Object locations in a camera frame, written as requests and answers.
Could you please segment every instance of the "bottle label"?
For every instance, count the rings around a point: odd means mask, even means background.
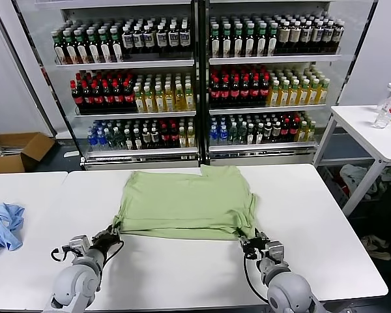
[[[166,47],[168,45],[166,33],[156,33],[156,40],[159,47]]]
[[[264,53],[264,50],[265,50],[265,42],[266,40],[264,38],[261,38],[258,40],[258,47],[256,49],[257,53],[256,53],[256,56],[257,57],[262,57],[263,56],[263,53]]]
[[[237,90],[230,90],[230,96],[231,96],[232,98],[237,98],[237,97],[239,97],[239,89],[237,89]]]
[[[230,56],[230,40],[223,40],[223,57]]]
[[[172,99],[171,98],[166,98],[166,102],[167,102],[167,111],[168,112],[173,112],[174,109],[173,109]]]
[[[128,34],[128,35],[123,35],[123,46],[126,49],[132,49],[133,48],[133,35]]]
[[[88,63],[89,56],[87,55],[87,51],[85,51],[85,46],[78,46],[78,52],[81,55],[81,59],[83,60],[83,63]]]
[[[268,43],[268,56],[272,57],[275,52],[276,38],[271,38]]]
[[[242,39],[236,39],[235,41],[235,57],[240,57],[242,51]]]
[[[123,53],[122,53],[122,47],[120,47],[120,44],[114,44],[113,50],[115,52],[117,62],[123,62]]]
[[[140,139],[135,139],[136,149],[142,149],[142,141]]]
[[[271,99],[270,99],[270,105],[275,106],[277,99],[278,99],[278,93],[272,93]]]
[[[145,107],[143,106],[143,102],[141,99],[136,99],[136,107],[138,108],[139,113],[145,113]]]
[[[66,64],[65,54],[61,47],[55,47],[55,53],[57,54],[60,64]]]
[[[259,143],[262,143],[262,134],[258,134],[257,136],[256,136],[256,144],[259,144]]]
[[[300,95],[300,105],[305,105],[306,104],[306,98],[307,98],[308,91],[301,91]]]
[[[311,36],[312,42],[319,42],[321,41],[321,37],[323,36],[323,30],[315,28],[313,29],[313,35]]]
[[[333,36],[333,28],[326,28],[325,31],[323,32],[323,37],[321,41],[323,42],[330,42],[332,40]]]
[[[155,42],[152,37],[152,33],[143,34],[143,38],[145,39],[145,47],[152,48],[155,46]]]
[[[154,106],[152,104],[152,99],[151,98],[146,98],[145,102],[146,102],[146,107],[148,109],[148,113],[152,113],[154,111]]]
[[[246,41],[245,57],[251,57],[252,56],[252,49],[253,49],[253,39],[249,38]]]
[[[312,29],[301,30],[300,41],[301,42],[309,42],[311,39],[311,31],[312,31]]]
[[[278,40],[280,42],[288,42],[289,39],[289,29],[280,29],[280,35],[278,37]]]
[[[183,31],[180,33],[181,46],[189,47],[191,45],[190,32]]]
[[[327,91],[325,91],[325,90],[321,91],[319,104],[325,104],[326,103],[326,97],[327,97]]]
[[[102,44],[102,51],[103,51],[104,61],[106,63],[111,62],[110,49],[107,44]]]
[[[141,34],[133,34],[133,41],[135,44],[135,47],[142,48],[143,47],[143,40]]]
[[[290,96],[289,96],[288,105],[294,106],[295,105],[295,99],[297,99],[297,92],[296,91],[292,91]]]
[[[168,37],[169,37],[169,45],[171,47],[177,47],[180,44],[180,39],[177,32],[174,33],[169,32]]]
[[[66,50],[68,51],[68,53],[71,57],[72,64],[78,64],[78,57],[77,57],[76,50],[74,49],[74,47],[68,46],[68,47],[66,47]]]
[[[310,94],[310,99],[308,99],[308,104],[314,104],[315,96],[317,96],[317,91],[312,91]]]
[[[100,56],[98,55],[97,46],[95,46],[94,44],[91,44],[90,51],[91,51],[91,55],[93,56],[94,63],[100,63]]]
[[[180,147],[185,148],[187,146],[187,141],[185,138],[180,138]]]
[[[162,98],[156,98],[156,106],[158,107],[158,112],[164,111],[164,101]]]
[[[301,29],[292,29],[289,32],[289,41],[298,42],[300,40]]]
[[[213,40],[211,43],[212,57],[219,57],[219,40]]]

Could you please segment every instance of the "white table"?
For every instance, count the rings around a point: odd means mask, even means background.
[[[67,172],[0,174],[0,203],[18,204],[25,208],[25,220],[20,230],[23,244],[36,221],[49,209],[67,175]],[[14,270],[6,264],[11,259],[21,261],[19,255],[24,248],[23,245],[15,251],[0,250],[0,285],[7,272]]]
[[[376,297],[388,289],[354,231],[310,164],[246,166],[240,170],[259,196],[258,227],[285,245],[290,268],[322,301]],[[199,168],[147,170],[199,173]],[[131,171],[72,172],[58,203],[29,234],[11,282],[0,290],[0,311],[39,311],[59,271],[50,252],[75,235],[111,224]],[[262,305],[246,283],[237,241],[124,236],[124,248],[104,268],[90,311],[175,310]],[[266,293],[254,262],[254,286]]]
[[[384,129],[373,126],[378,115],[376,106],[333,106],[331,109],[332,116],[314,156],[313,165],[318,167],[337,124],[342,126],[375,159],[364,179],[343,207],[343,212],[349,216],[385,166],[391,166],[391,123]]]

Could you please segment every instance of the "fridge shelf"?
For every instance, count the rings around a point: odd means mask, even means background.
[[[211,115],[221,114],[249,114],[265,112],[290,112],[290,111],[313,111],[322,110],[326,104],[314,104],[311,106],[273,106],[263,108],[237,108],[237,109],[213,109],[209,110]]]
[[[119,68],[160,68],[160,67],[192,67],[194,60],[156,60],[156,61],[131,61],[113,63],[87,63],[57,65],[63,70],[105,70]]]
[[[146,5],[189,5],[191,0],[36,0],[40,9],[132,7]]]
[[[162,113],[120,113],[120,114],[75,114],[74,118],[82,121],[99,119],[159,119],[162,117],[188,117],[195,116],[196,111],[162,112]]]
[[[274,55],[272,57],[213,57],[210,65],[227,64],[259,64],[259,63],[298,63],[298,62],[328,62],[352,59],[341,54],[313,55]]]
[[[280,143],[262,143],[259,145],[211,145],[210,154],[218,153],[242,153],[242,152],[261,152],[272,150],[288,149],[307,149],[315,148],[315,142],[280,142]]]

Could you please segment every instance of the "red bottle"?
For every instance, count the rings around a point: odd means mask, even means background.
[[[239,75],[235,75],[235,79],[233,80],[232,87],[230,90],[230,98],[232,102],[236,102],[239,100]]]
[[[240,99],[249,101],[249,75],[243,77],[242,87],[240,88]]]

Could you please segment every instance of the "white wall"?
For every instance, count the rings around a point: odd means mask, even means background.
[[[51,136],[0,30],[0,134],[19,132]]]

